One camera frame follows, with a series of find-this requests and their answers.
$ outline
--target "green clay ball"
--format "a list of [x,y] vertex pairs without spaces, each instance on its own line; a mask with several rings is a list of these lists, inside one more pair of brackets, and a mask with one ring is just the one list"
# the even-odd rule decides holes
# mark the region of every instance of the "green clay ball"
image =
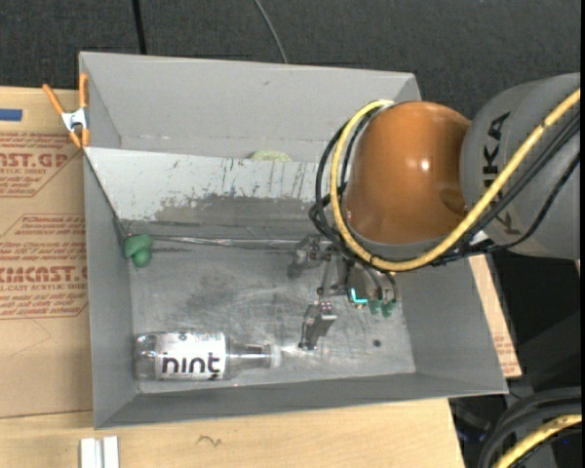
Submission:
[[151,259],[152,253],[150,250],[140,250],[133,254],[133,262],[137,267],[146,267]]

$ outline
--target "white sticker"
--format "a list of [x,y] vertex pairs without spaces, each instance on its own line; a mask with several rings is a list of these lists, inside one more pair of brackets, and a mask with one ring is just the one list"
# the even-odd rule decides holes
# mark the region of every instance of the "white sticker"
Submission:
[[222,332],[166,332],[156,344],[156,379],[219,380],[225,373]]

